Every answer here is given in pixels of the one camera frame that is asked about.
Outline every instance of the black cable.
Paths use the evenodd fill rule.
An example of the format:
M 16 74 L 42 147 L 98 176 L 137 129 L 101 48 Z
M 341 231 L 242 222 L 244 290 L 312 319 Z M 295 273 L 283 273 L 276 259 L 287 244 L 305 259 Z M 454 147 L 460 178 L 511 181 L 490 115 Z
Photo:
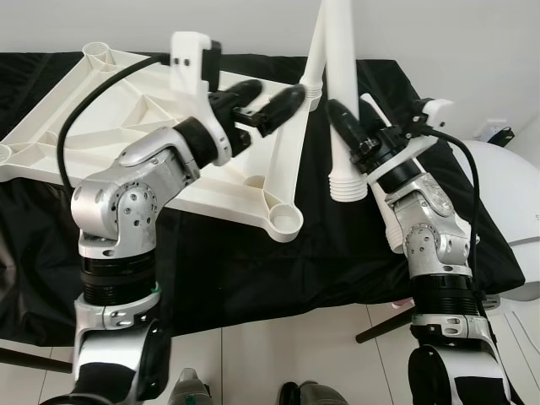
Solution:
M 135 73 L 136 71 L 139 71 L 147 66 L 153 65 L 154 63 L 158 62 L 164 65 L 169 65 L 170 55 L 165 53 L 153 57 L 148 57 L 140 62 L 134 63 L 133 65 L 122 69 L 120 72 L 100 84 L 97 88 L 95 88 L 94 91 L 92 91 L 92 93 L 88 94 L 84 98 L 84 100 L 81 101 L 80 104 L 77 105 L 72 111 L 72 113 L 67 117 L 67 120 L 64 122 L 64 125 L 62 126 L 62 129 L 58 134 L 57 162 L 58 170 L 60 171 L 60 177 L 62 178 L 64 191 L 66 192 L 66 196 L 68 198 L 71 197 L 73 192 L 71 184 L 69 183 L 68 173 L 66 172 L 66 162 L 64 157 L 64 144 L 66 142 L 66 136 L 68 135 L 69 129 L 77 120 L 78 116 L 80 116 L 82 112 L 94 102 L 95 99 L 105 93 L 107 89 L 109 89 L 113 84 L 118 83 L 120 80 L 126 78 L 132 73 Z
M 473 286 L 476 289 L 475 293 L 475 299 L 476 299 L 476 305 L 478 308 L 478 313 L 480 316 L 486 318 L 488 320 L 488 327 L 489 327 L 489 335 L 491 337 L 491 340 L 493 341 L 493 344 L 497 351 L 499 351 L 499 348 L 497 347 L 497 338 L 495 337 L 495 334 L 493 332 L 493 329 L 491 327 L 491 322 L 488 319 L 488 315 L 486 314 L 486 310 L 483 308 L 482 303 L 482 295 L 479 293 L 477 287 L 476 287 L 476 234 L 477 234 L 477 228 L 478 228 L 478 213 L 480 209 L 480 181 L 478 179 L 478 170 L 476 167 L 476 163 L 474 162 L 473 154 L 471 154 L 471 151 L 468 149 L 467 145 L 460 141 L 457 138 L 454 138 L 446 133 L 439 132 L 433 128 L 426 127 L 422 133 L 424 135 L 431 135 L 436 138 L 444 139 L 448 143 L 452 143 L 456 145 L 465 155 L 467 158 L 467 162 L 469 163 L 469 166 L 471 166 L 471 173 L 472 173 L 472 217 L 471 217 L 471 250 L 469 252 L 469 264 L 471 265 L 472 270 L 472 281 Z M 520 396 L 517 394 L 516 389 L 510 382 L 510 378 L 508 376 L 506 377 L 508 380 L 508 384 L 510 386 L 510 396 L 512 401 L 516 405 L 524 405 L 523 401 L 521 400 Z
M 469 151 L 468 147 L 460 141 L 457 138 L 454 138 L 450 135 L 447 135 L 443 132 L 439 132 L 432 128 L 426 128 L 422 131 L 425 135 L 432 135 L 434 137 L 444 139 L 445 141 L 449 143 L 453 143 L 456 145 L 465 155 L 467 158 L 467 162 L 469 163 L 469 166 L 471 166 L 471 172 L 472 172 L 472 215 L 471 215 L 471 241 L 470 241 L 470 250 L 469 250 L 469 265 L 472 269 L 472 280 L 476 283 L 477 279 L 477 269 L 476 269 L 476 234 L 478 229 L 478 212 L 480 209 L 480 181 L 478 179 L 478 170 L 476 167 L 476 163 L 474 162 L 473 154 Z M 480 298 L 480 307 L 478 308 L 478 312 L 481 316 L 487 317 L 485 309 L 482 305 L 482 299 L 481 297 L 477 297 L 477 299 Z

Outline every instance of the white pole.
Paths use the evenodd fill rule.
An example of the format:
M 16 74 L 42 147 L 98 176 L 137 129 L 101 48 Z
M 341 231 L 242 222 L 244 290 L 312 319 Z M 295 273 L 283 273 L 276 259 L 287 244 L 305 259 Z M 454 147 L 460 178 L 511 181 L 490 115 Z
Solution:
M 321 2 L 315 31 L 311 39 L 310 53 L 300 83 L 305 86 L 305 97 L 313 99 L 310 110 L 316 110 L 322 95 L 322 73 L 327 62 L 325 53 L 324 3 Z
M 339 100 L 358 118 L 358 88 L 354 32 L 350 0 L 322 0 L 327 54 L 328 99 Z M 352 202 L 367 195 L 366 176 L 350 162 L 347 144 L 331 127 L 332 171 L 330 195 L 339 202 Z

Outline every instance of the white floor tile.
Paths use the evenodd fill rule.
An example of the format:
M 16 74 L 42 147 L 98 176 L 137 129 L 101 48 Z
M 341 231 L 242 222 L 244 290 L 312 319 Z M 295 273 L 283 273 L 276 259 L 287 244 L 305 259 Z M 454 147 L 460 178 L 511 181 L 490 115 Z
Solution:
M 540 391 L 504 314 L 490 316 L 506 373 L 524 403 L 540 404 Z
M 0 347 L 18 352 L 49 357 L 51 348 L 39 348 L 29 344 L 0 340 Z M 40 399 L 45 371 L 0 364 L 0 397 L 2 403 L 23 403 L 34 405 Z
M 210 386 L 213 404 L 221 404 L 221 329 L 174 337 L 170 352 L 169 384 L 158 399 L 145 405 L 166 405 L 180 373 L 186 367 Z
M 354 340 L 368 327 L 365 305 L 347 305 L 224 328 L 224 404 L 273 405 L 284 382 L 305 380 L 350 403 L 391 404 L 375 341 Z
M 53 348 L 51 359 L 60 361 L 73 361 L 73 348 Z M 41 390 L 40 402 L 47 399 L 66 395 L 73 389 L 73 375 L 47 371 L 43 390 Z
M 505 314 L 532 375 L 540 386 L 540 300 L 514 304 Z
M 54 348 L 52 358 L 71 361 L 72 350 L 72 348 Z M 221 331 L 219 329 L 173 337 L 169 384 L 159 398 L 147 401 L 145 404 L 165 405 L 181 371 L 186 367 L 195 369 L 199 378 L 210 385 L 214 405 L 219 405 L 221 403 Z M 72 375 L 47 371 L 41 401 L 64 395 L 72 389 Z
M 412 304 L 406 304 L 396 310 L 390 303 L 368 305 L 368 312 L 373 325 L 377 325 L 412 306 Z M 405 325 L 376 339 L 393 405 L 413 403 L 413 395 L 408 385 L 408 358 L 418 347 L 418 343 L 409 328 L 410 325 Z

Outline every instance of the white plastic stand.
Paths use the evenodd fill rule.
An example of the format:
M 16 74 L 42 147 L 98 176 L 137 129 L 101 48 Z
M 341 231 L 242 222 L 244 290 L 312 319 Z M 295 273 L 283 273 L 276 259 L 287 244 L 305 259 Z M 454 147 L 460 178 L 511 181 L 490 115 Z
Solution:
M 57 134 L 73 108 L 99 84 L 145 57 L 114 51 L 107 44 L 84 47 L 84 58 L 0 143 L 0 181 L 26 177 L 60 184 Z M 221 72 L 220 89 L 249 77 Z M 251 103 L 258 110 L 287 84 L 261 80 L 263 91 Z M 311 103 L 271 136 L 256 129 L 252 145 L 229 163 L 202 169 L 201 178 L 183 190 L 170 208 L 249 224 L 265 229 L 279 242 L 295 238 L 304 222 L 294 205 L 294 191 Z M 170 68 L 152 65 L 108 89 L 73 124 L 66 139 L 71 184 L 109 167 L 130 143 L 158 127 L 186 117 L 170 88 Z

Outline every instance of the white plastic leg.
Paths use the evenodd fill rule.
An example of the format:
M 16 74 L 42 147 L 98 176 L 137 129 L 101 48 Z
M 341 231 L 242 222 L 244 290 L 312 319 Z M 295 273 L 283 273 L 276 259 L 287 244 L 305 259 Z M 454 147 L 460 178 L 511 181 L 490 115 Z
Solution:
M 384 112 L 382 112 L 381 108 L 379 107 L 379 105 L 375 102 L 375 99 L 373 98 L 373 96 L 369 93 L 363 93 L 361 96 L 360 96 L 360 99 L 362 99 L 363 101 L 365 101 L 366 103 L 369 103 L 371 105 L 371 107 L 373 108 L 373 110 L 375 110 L 375 112 L 377 113 L 377 115 L 379 116 L 379 118 L 385 123 L 385 125 L 387 127 L 391 127 L 392 126 L 392 123 L 390 122 L 390 120 L 388 119 L 388 117 L 385 115 Z
M 92 68 L 101 70 L 105 65 L 113 65 L 111 49 L 103 42 L 90 42 L 83 47 L 83 54 L 88 58 Z
M 267 201 L 281 202 L 273 206 L 269 204 L 270 211 L 264 225 L 270 236 L 277 241 L 291 240 L 300 232 L 304 223 L 302 212 L 294 205 L 294 192 L 311 102 L 306 100 L 277 134 L 264 181 L 263 191 L 271 196 Z
M 386 204 L 385 192 L 382 191 L 379 183 L 372 184 L 371 191 L 373 192 L 373 196 L 375 197 L 379 210 L 381 211 L 382 219 L 385 221 L 386 240 L 388 240 L 388 245 L 390 246 L 391 251 L 397 254 L 403 254 L 402 227 L 399 225 L 399 222 L 397 222 L 394 211 L 388 207 L 388 204 Z
M 324 3 L 321 3 L 319 15 L 315 24 L 315 31 L 313 33 L 313 38 L 311 39 L 310 54 L 307 57 L 304 75 L 300 79 L 300 83 L 305 86 L 306 99 L 313 100 L 311 102 L 311 111 L 317 109 L 322 95 L 322 73 L 324 72 L 324 67 L 327 63 L 324 35 Z
M 358 118 L 358 90 L 354 58 L 350 0 L 323 0 L 327 54 L 328 98 L 337 99 Z M 350 150 L 333 127 L 330 195 L 339 202 L 352 202 L 367 195 L 366 176 L 350 163 Z

